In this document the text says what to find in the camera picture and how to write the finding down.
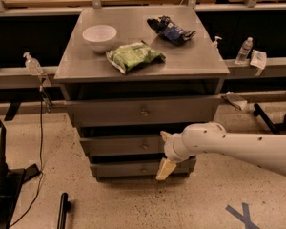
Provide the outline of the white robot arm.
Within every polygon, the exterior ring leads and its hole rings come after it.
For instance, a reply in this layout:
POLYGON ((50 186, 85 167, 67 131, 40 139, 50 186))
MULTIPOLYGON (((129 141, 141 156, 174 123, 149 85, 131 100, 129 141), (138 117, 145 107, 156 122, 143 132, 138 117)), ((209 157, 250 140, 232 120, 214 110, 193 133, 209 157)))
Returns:
POLYGON ((178 163, 202 153, 230 156, 286 176, 286 135, 227 133, 216 122, 191 124, 182 133, 160 133, 165 157, 157 180, 165 180, 178 163))

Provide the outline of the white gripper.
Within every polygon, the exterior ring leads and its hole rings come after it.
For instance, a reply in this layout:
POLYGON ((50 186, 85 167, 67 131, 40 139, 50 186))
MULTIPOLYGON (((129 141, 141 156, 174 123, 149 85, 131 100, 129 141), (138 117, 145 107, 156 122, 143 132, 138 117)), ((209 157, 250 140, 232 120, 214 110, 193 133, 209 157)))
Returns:
POLYGON ((192 155, 190 149, 190 138, 183 134, 170 134, 161 131, 160 135, 165 142, 164 152, 166 158, 162 158, 156 179, 165 180, 176 168, 176 163, 187 160, 192 155))

